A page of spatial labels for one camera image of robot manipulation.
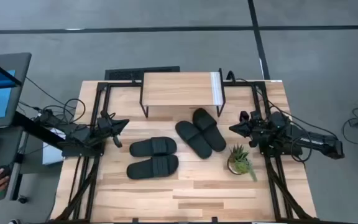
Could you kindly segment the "grey side desk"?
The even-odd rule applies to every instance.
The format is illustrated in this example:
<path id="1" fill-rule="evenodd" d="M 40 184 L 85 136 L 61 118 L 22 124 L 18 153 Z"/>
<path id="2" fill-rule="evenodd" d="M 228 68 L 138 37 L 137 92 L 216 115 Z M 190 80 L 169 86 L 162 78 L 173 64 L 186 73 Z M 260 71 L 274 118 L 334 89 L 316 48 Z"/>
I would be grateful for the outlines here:
<path id="1" fill-rule="evenodd" d="M 0 129 L 0 167 L 8 165 L 11 167 L 11 176 L 3 200 L 17 200 L 22 183 L 23 175 L 20 173 L 20 166 L 17 162 L 22 159 L 21 139 L 24 132 L 23 128 L 10 127 Z"/>

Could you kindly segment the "white box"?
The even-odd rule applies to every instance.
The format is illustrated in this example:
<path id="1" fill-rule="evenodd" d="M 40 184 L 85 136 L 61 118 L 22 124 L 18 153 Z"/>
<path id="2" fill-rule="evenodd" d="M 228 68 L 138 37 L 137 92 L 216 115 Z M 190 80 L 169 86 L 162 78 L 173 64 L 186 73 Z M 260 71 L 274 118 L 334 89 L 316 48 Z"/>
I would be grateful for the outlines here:
<path id="1" fill-rule="evenodd" d="M 42 147 L 42 164 L 50 165 L 63 161 L 62 151 L 46 142 Z"/>

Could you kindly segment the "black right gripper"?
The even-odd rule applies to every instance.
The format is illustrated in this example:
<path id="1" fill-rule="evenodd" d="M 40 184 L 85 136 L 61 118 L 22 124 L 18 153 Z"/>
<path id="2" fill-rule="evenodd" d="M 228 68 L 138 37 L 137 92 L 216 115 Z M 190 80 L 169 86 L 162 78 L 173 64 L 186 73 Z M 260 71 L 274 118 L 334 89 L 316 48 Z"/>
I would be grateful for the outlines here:
<path id="1" fill-rule="evenodd" d="M 267 122 L 262 119 L 262 115 L 258 111 L 241 111 L 239 115 L 239 123 L 229 127 L 229 130 L 243 136 L 250 137 L 250 147 L 257 147 L 262 140 L 262 136 L 267 134 Z"/>

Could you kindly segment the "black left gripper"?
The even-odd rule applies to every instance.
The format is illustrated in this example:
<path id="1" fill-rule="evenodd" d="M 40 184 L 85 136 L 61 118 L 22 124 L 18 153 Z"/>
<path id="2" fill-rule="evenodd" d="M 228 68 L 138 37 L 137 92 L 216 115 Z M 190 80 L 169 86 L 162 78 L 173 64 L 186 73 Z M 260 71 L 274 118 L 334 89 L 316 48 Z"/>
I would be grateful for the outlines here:
<path id="1" fill-rule="evenodd" d="M 118 135 L 121 134 L 123 129 L 129 123 L 129 119 L 113 119 L 115 113 L 108 114 L 106 110 L 101 111 L 101 117 L 97 119 L 98 130 L 102 135 L 112 137 L 114 144 L 117 147 L 122 147 Z"/>

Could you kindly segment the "wooden shelf black metal legs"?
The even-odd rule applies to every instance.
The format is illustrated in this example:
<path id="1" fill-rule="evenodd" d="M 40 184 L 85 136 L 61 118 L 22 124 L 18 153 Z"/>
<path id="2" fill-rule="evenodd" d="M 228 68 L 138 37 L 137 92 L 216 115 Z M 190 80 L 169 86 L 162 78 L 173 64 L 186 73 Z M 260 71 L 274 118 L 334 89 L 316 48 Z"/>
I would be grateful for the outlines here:
<path id="1" fill-rule="evenodd" d="M 226 104 L 222 70 L 217 72 L 146 72 L 139 104 L 145 117 L 155 106 L 214 106 L 220 116 Z"/>

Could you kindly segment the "grey computer monitor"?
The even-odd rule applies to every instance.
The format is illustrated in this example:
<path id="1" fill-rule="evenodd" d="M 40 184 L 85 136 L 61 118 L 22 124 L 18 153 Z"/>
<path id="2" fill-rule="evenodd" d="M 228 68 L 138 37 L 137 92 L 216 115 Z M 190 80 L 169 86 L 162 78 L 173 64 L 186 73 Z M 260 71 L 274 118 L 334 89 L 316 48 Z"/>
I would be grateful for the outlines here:
<path id="1" fill-rule="evenodd" d="M 17 105 L 24 87 L 25 78 L 30 65 L 32 54 L 28 52 L 16 54 L 0 54 L 0 67 L 5 70 L 14 70 L 15 77 L 22 82 L 22 86 L 15 87 L 11 90 L 7 104 L 6 116 L 0 118 L 0 128 L 10 126 L 14 120 Z"/>

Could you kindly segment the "black slide sandal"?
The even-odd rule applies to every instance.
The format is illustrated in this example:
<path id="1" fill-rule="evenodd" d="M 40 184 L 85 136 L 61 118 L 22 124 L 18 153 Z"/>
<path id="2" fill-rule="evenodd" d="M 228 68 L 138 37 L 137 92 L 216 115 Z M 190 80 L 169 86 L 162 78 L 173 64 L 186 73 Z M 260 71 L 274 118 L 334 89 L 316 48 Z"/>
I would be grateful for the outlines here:
<path id="1" fill-rule="evenodd" d="M 193 113 L 193 124 L 199 129 L 212 150 L 221 152 L 227 144 L 217 127 L 217 121 L 203 108 L 198 108 Z"/>
<path id="2" fill-rule="evenodd" d="M 212 148 L 201 132 L 189 121 L 179 121 L 175 125 L 179 137 L 192 148 L 198 157 L 207 159 L 212 155 Z"/>
<path id="3" fill-rule="evenodd" d="M 176 142 L 169 137 L 152 137 L 130 145 L 129 152 L 133 157 L 166 156 L 177 151 Z"/>
<path id="4" fill-rule="evenodd" d="M 179 160 L 175 155 L 155 156 L 128 165 L 126 173 L 132 180 L 168 177 L 176 172 L 178 165 Z"/>

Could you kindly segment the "potted green succulent plant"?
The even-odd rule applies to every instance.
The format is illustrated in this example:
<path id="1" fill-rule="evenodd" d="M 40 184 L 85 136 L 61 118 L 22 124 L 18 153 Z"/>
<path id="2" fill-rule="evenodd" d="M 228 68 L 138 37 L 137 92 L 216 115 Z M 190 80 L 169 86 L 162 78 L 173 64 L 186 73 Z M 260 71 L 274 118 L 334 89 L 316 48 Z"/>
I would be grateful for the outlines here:
<path id="1" fill-rule="evenodd" d="M 257 182 L 253 165 L 248 159 L 249 152 L 244 149 L 242 144 L 236 144 L 230 149 L 230 155 L 227 159 L 227 168 L 232 174 L 249 174 L 254 182 Z"/>

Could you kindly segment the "black computer mouse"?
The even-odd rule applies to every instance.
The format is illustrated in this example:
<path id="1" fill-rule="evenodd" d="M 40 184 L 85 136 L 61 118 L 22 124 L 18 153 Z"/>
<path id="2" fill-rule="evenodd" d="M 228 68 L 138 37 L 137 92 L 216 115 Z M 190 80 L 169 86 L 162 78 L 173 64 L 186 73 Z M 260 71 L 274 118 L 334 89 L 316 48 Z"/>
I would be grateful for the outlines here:
<path id="1" fill-rule="evenodd" d="M 8 165 L 1 166 L 0 169 L 3 169 L 3 172 L 0 174 L 0 180 L 5 177 L 10 178 L 11 176 L 11 167 Z M 7 181 L 7 185 L 0 191 L 0 200 L 4 199 L 6 196 L 7 188 L 9 181 Z"/>

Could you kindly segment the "black support beam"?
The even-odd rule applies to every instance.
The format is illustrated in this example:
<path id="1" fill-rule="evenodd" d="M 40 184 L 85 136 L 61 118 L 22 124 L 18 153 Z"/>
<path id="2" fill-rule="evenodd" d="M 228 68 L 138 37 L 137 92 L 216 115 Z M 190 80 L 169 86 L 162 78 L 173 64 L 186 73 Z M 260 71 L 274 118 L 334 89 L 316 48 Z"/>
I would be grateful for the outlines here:
<path id="1" fill-rule="evenodd" d="M 60 142 L 63 142 L 63 138 L 51 132 L 47 128 L 40 126 L 36 122 L 32 121 L 30 118 L 24 116 L 17 111 L 14 113 L 12 125 L 20 126 L 24 128 L 27 133 L 39 138 L 43 142 L 46 142 L 47 144 L 52 145 L 55 148 L 61 149 L 58 144 Z"/>

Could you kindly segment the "black floor vent grille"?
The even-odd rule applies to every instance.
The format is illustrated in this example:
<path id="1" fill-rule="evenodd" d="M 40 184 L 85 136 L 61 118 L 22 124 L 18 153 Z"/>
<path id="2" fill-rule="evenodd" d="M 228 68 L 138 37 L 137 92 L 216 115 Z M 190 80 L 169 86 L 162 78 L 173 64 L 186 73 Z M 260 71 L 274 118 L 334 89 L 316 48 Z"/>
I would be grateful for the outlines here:
<path id="1" fill-rule="evenodd" d="M 169 67 L 145 67 L 145 68 L 124 68 L 124 69 L 111 69 L 105 70 L 105 80 L 141 80 L 144 73 L 170 73 L 180 72 L 179 66 Z"/>

